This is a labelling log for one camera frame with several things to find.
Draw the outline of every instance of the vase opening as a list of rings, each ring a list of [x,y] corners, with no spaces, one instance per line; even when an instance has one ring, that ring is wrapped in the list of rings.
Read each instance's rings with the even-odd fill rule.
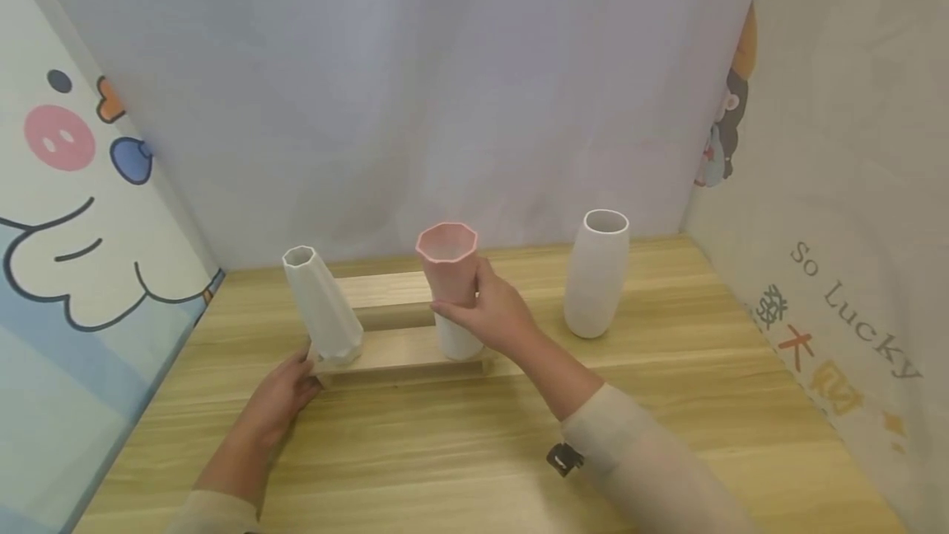
[[[294,247],[291,251],[283,254],[283,263],[287,266],[303,266],[310,263],[310,260],[313,260],[314,254],[316,254],[316,252],[314,252],[311,247]]]
[[[440,222],[418,236],[416,251],[433,263],[461,260],[477,249],[477,233],[462,222]]]
[[[629,227],[629,219],[622,213],[605,208],[589,211],[583,217],[583,224],[594,233],[623,233]]]

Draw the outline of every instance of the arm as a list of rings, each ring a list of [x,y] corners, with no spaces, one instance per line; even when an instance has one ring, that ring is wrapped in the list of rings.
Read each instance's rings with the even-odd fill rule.
[[[283,361],[257,386],[237,421],[201,471],[168,534],[256,532],[270,458],[291,423],[320,390],[308,377],[306,349]]]
[[[487,260],[477,280],[475,308],[434,302],[432,309],[524,370],[561,421],[564,440],[585,457],[582,472],[619,510],[644,532],[757,532],[685,445],[541,332],[524,299]]]

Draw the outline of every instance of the orange shape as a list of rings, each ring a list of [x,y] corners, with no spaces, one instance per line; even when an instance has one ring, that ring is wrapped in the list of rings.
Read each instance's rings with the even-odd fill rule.
[[[741,38],[738,39],[735,58],[732,59],[732,71],[747,81],[751,72],[755,71],[757,55],[758,22],[755,17],[755,4],[752,3],[748,7],[748,15],[745,16],[745,25],[741,28]]]
[[[96,88],[99,89],[99,96],[101,97],[99,107],[96,108],[96,114],[99,115],[99,120],[102,122],[113,124],[125,115],[125,105],[121,104],[119,96],[112,89],[112,83],[105,77],[99,77],[99,80],[96,81]]]
[[[891,415],[884,410],[884,429],[889,433],[906,436],[906,429],[903,427],[903,418],[899,415]]]

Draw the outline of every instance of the hand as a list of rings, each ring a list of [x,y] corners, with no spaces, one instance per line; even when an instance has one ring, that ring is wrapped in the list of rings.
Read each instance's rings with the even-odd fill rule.
[[[544,338],[521,294],[507,280],[495,275],[485,258],[477,265],[479,297],[473,308],[449,302],[432,302],[432,310],[467,329],[488,348],[506,357],[530,348]]]
[[[250,396],[231,436],[267,448],[280,443],[300,410],[323,390],[319,380],[310,376],[312,369],[306,348],[274,368]]]

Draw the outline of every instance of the geometric vase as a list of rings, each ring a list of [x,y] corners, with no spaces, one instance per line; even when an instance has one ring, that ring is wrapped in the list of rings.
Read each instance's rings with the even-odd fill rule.
[[[440,222],[418,236],[416,251],[432,290],[432,299],[475,307],[477,233],[462,222]],[[463,361],[480,353],[481,344],[468,330],[435,315],[438,348],[449,359]]]
[[[583,216],[563,293],[563,318],[581,339],[603,335],[619,307],[629,258],[629,220],[599,208]]]
[[[283,272],[310,333],[308,358],[351,363],[362,352],[362,324],[319,254],[309,246],[289,249],[283,254]]]

